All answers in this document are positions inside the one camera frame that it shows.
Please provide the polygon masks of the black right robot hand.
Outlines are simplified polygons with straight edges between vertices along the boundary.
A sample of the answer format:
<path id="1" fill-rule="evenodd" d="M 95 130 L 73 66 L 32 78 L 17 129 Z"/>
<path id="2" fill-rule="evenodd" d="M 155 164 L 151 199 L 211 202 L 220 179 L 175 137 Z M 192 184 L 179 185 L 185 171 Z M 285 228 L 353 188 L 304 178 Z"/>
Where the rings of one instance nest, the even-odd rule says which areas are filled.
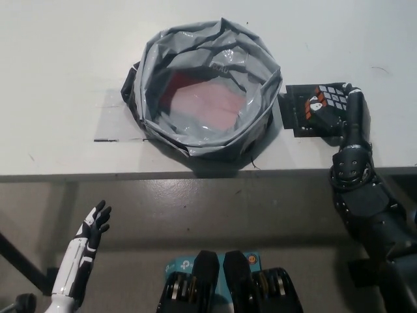
<path id="1" fill-rule="evenodd" d="M 344 148 L 360 145 L 370 151 L 370 115 L 362 90 L 349 82 L 317 85 L 305 102 L 310 128 L 320 137 L 335 137 Z"/>

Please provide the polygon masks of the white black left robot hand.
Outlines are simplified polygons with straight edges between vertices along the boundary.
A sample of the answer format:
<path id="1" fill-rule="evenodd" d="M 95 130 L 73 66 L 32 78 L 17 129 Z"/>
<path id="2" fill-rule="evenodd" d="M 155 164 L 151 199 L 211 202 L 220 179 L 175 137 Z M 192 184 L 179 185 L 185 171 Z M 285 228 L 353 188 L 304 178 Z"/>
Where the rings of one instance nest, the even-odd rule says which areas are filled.
<path id="1" fill-rule="evenodd" d="M 102 200 L 85 217 L 68 244 L 52 294 L 82 303 L 102 234 L 109 229 L 110 213 L 111 207 Z"/>

